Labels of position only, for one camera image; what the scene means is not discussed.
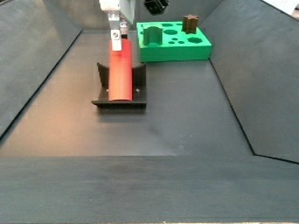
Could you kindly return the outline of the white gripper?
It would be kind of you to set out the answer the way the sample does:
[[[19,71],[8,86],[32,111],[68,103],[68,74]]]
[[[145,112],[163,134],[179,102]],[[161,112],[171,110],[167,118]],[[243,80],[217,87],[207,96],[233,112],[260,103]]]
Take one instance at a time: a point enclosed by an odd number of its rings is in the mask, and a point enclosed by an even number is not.
[[[97,0],[107,13],[112,50],[121,50],[121,39],[127,39],[128,24],[135,21],[136,0]]]

